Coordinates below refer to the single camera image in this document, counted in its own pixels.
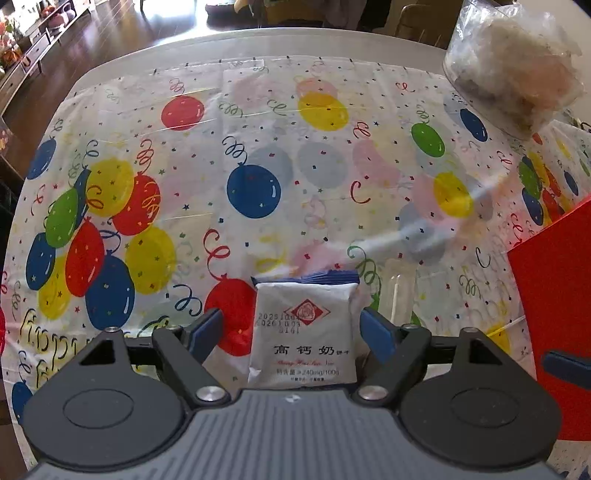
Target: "chair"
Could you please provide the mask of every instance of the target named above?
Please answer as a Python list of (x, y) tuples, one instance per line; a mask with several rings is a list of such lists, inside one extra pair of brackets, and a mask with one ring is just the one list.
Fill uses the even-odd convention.
[(402, 9), (395, 37), (447, 48), (452, 37), (461, 2), (438, 2), (407, 5)]

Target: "plastic bag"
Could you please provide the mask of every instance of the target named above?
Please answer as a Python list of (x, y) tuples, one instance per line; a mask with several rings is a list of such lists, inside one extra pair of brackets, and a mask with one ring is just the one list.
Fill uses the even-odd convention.
[(527, 139), (583, 93), (581, 55), (549, 13), (465, 0), (444, 71), (460, 94), (505, 132)]
[[(357, 380), (350, 300), (359, 276), (350, 272), (335, 280), (331, 273), (342, 274), (320, 274), (316, 284), (256, 285), (249, 388), (318, 387)], [(318, 284), (323, 278), (327, 284)]]

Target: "balloon print tablecloth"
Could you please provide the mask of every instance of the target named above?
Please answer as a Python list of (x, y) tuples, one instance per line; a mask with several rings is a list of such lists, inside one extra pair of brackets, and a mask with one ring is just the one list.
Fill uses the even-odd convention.
[(252, 276), (355, 268), (380, 308), (392, 273), (416, 272), (413, 322), (476, 326), (523, 362), (506, 251), (591, 192), (590, 145), (557, 121), (509, 140), (445, 78), (351, 59), (186, 64), (72, 92), (31, 165), (2, 278), (27, 460), (25, 402), (107, 326), (149, 335), (220, 307), (206, 366), (244, 386)]

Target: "plastic container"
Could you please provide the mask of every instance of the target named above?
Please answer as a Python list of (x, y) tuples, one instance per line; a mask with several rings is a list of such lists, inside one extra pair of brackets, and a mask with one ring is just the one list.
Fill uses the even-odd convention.
[(583, 93), (573, 55), (579, 46), (549, 13), (464, 0), (443, 70), (471, 106), (525, 140)]

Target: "yellow balloon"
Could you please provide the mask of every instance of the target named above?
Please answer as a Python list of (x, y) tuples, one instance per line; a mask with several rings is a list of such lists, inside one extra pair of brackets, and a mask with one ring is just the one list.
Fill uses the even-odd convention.
[(503, 326), (504, 324), (502, 322), (496, 323), (485, 333), (486, 336), (495, 342), (505, 353), (509, 354), (511, 352), (511, 343)]
[(56, 258), (47, 283), (39, 289), (39, 309), (50, 320), (59, 318), (70, 303), (72, 294), (66, 286), (66, 256)]
[(467, 217), (474, 202), (462, 181), (452, 172), (443, 172), (433, 181), (433, 194), (439, 208), (452, 217)]
[(135, 290), (150, 295), (166, 286), (176, 268), (177, 256), (168, 234), (150, 226), (132, 238), (125, 263)]
[(298, 101), (298, 109), (302, 118), (318, 130), (332, 132), (349, 122), (349, 113), (345, 106), (326, 93), (306, 93)]
[(569, 149), (566, 148), (566, 145), (558, 137), (556, 137), (556, 145), (558, 145), (558, 148), (566, 158), (568, 158), (569, 160), (573, 159), (573, 157), (570, 155)]
[(550, 185), (550, 179), (548, 178), (548, 173), (546, 172), (546, 167), (544, 165), (544, 161), (542, 157), (540, 157), (536, 152), (529, 151), (527, 152), (528, 158), (531, 160), (534, 170), (538, 178), (541, 180), (542, 185), (547, 187)]
[(88, 209), (101, 217), (116, 215), (127, 204), (134, 189), (134, 171), (126, 161), (109, 158), (91, 167), (86, 183)]

